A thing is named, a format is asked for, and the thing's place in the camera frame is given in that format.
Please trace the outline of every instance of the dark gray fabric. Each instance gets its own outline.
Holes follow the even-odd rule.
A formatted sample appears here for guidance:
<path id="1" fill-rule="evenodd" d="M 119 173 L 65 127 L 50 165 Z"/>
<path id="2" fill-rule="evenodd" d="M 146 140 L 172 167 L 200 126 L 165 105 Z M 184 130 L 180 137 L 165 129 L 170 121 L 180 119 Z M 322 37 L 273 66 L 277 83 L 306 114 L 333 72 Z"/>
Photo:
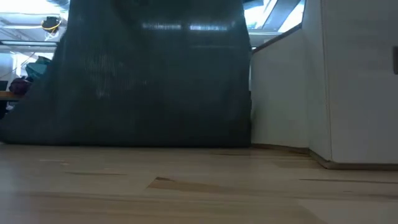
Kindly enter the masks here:
<path id="1" fill-rule="evenodd" d="M 0 140 L 248 146 L 249 51 L 241 0 L 72 0 L 53 62 Z"/>

